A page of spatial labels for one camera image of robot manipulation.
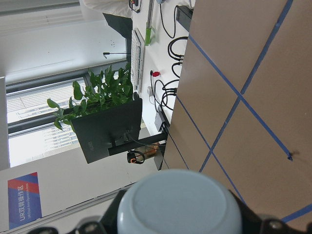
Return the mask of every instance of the white shirt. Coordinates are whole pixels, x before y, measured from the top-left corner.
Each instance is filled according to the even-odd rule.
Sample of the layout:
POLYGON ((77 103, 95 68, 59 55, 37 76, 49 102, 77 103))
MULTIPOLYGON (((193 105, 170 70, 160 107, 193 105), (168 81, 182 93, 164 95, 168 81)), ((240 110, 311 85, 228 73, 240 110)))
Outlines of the white shirt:
POLYGON ((91 9, 114 16, 131 18, 132 12, 128 0, 83 0, 83 3, 91 9))

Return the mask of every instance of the window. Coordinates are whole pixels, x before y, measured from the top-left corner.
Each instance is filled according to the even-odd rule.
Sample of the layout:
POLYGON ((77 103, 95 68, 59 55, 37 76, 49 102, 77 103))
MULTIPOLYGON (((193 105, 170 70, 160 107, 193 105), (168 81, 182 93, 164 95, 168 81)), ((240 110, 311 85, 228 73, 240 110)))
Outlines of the window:
MULTIPOLYGON (((82 88, 86 86, 83 78, 77 78, 8 94, 8 123, 14 124, 23 120, 40 122, 43 116, 54 111, 47 105, 48 98, 59 103, 62 108, 67 108, 68 98, 73 95, 74 80, 82 88)), ((73 144, 74 147, 79 146, 76 134, 69 125, 64 125, 64 131, 61 131, 54 126, 53 116, 50 119, 50 123, 9 134, 11 167, 59 153, 57 149, 61 147, 73 144)))
MULTIPOLYGON (((98 74, 109 65, 117 70, 124 67, 125 61, 91 70, 98 74)), ((6 86, 11 167, 79 147, 76 134, 69 125, 63 125, 64 131, 54 126, 54 109, 46 102, 51 98, 67 108, 69 97, 73 96, 74 80, 82 88, 90 85, 87 69, 6 86)))

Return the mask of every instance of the power strip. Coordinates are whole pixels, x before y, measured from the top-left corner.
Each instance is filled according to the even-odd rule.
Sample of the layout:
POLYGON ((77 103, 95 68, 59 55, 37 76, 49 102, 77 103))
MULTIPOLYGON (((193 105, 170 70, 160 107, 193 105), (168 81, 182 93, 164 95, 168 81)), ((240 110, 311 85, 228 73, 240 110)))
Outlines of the power strip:
POLYGON ((187 6, 176 6, 176 21, 178 21, 183 28, 190 31, 193 10, 187 6))

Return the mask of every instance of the red plug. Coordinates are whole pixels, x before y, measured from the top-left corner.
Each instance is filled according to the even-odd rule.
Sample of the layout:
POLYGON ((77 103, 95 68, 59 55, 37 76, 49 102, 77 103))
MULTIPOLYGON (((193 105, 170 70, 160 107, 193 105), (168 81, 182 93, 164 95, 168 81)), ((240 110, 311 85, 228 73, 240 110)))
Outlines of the red plug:
POLYGON ((153 77, 158 77, 159 75, 160 75, 160 72, 153 72, 153 73, 152 73, 152 76, 153 76, 153 77))

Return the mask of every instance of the white wall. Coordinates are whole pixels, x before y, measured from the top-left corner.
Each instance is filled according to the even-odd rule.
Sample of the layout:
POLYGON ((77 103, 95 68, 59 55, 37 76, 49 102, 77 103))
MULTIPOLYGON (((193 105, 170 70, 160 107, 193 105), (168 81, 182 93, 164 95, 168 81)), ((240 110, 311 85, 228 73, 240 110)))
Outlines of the white wall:
POLYGON ((0 45, 0 74, 7 84, 125 58, 103 57, 104 51, 125 51, 125 38, 104 17, 0 36, 0 45))
MULTIPOLYGON (((147 129, 140 135, 147 136, 147 129)), ((42 216, 46 216, 156 171, 152 158, 142 165, 129 164, 126 153, 87 164, 81 148, 0 171, 0 232, 9 228, 7 181, 10 179, 38 172, 42 216)))
POLYGON ((9 168, 5 80, 0 75, 0 171, 9 168))

